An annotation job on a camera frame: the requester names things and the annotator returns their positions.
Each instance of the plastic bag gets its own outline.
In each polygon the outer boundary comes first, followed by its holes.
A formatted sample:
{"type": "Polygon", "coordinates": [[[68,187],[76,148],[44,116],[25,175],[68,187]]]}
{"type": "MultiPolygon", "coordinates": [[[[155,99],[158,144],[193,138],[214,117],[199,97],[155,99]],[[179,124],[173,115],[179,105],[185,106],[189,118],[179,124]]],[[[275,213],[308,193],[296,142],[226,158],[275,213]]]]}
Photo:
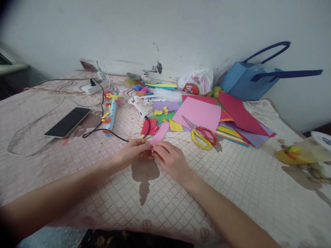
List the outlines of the plastic bag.
{"type": "Polygon", "coordinates": [[[178,90],[193,94],[207,95],[213,85],[213,70],[194,70],[182,76],[178,81],[178,90]]]}

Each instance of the phone screen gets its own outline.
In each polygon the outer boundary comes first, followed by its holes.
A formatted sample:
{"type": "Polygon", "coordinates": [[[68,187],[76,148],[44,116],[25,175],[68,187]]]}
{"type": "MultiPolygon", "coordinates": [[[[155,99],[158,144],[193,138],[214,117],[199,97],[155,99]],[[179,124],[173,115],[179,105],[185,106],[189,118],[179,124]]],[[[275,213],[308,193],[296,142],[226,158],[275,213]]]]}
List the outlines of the phone screen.
{"type": "Polygon", "coordinates": [[[90,111],[91,110],[88,108],[74,108],[44,135],[57,138],[66,138],[90,111]]]}

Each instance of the blue bag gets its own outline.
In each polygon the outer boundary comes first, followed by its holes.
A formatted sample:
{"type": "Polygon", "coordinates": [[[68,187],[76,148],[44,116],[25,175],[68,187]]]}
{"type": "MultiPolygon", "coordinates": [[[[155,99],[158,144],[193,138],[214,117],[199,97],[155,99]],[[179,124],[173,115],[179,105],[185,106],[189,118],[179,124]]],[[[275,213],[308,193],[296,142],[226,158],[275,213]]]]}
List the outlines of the blue bag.
{"type": "Polygon", "coordinates": [[[255,64],[247,63],[251,58],[263,53],[271,48],[284,45],[285,47],[271,57],[262,61],[261,64],[271,60],[290,47],[289,41],[283,41],[271,45],[250,56],[243,62],[236,62],[227,72],[224,79],[219,83],[223,91],[242,101],[259,100],[280,78],[298,78],[306,76],[320,75],[323,70],[315,71],[282,71],[275,68],[275,72],[261,73],[250,68],[255,64]]]}

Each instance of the power strip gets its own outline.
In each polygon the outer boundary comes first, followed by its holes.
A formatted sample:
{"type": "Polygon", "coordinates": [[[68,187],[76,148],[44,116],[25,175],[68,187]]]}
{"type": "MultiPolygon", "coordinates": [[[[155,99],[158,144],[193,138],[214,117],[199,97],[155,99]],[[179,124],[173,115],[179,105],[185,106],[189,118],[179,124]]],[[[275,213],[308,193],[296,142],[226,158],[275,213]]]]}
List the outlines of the power strip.
{"type": "MultiPolygon", "coordinates": [[[[109,81],[103,81],[102,83],[100,83],[100,85],[102,86],[104,91],[107,91],[109,81]]],[[[83,86],[82,90],[85,91],[87,95],[93,95],[94,93],[97,93],[98,91],[100,91],[101,87],[98,84],[96,84],[95,86],[91,86],[88,84],[88,85],[83,86]]]]}

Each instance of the scissors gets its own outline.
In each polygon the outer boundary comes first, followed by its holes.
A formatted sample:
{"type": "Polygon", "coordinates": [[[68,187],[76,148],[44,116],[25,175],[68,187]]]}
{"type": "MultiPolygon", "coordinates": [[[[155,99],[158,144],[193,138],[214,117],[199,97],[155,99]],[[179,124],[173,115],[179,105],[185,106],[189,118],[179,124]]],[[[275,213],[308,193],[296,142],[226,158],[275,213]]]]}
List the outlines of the scissors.
{"type": "Polygon", "coordinates": [[[190,124],[190,126],[193,128],[192,130],[192,139],[194,141],[194,143],[196,143],[200,148],[205,149],[205,150],[210,150],[214,145],[217,145],[217,139],[215,134],[213,134],[212,131],[210,131],[209,129],[205,128],[205,127],[197,127],[196,125],[194,125],[192,122],[190,122],[185,116],[183,116],[183,118],[185,119],[185,121],[187,121],[188,124],[190,124]],[[200,132],[202,132],[202,134],[204,135],[204,137],[202,137],[197,130],[199,130],[200,132]],[[204,132],[207,131],[209,132],[212,136],[214,141],[212,142],[209,137],[206,135],[206,133],[204,132]],[[207,143],[208,146],[203,146],[201,144],[199,144],[195,138],[195,136],[198,136],[200,139],[202,139],[204,142],[207,143]]]}

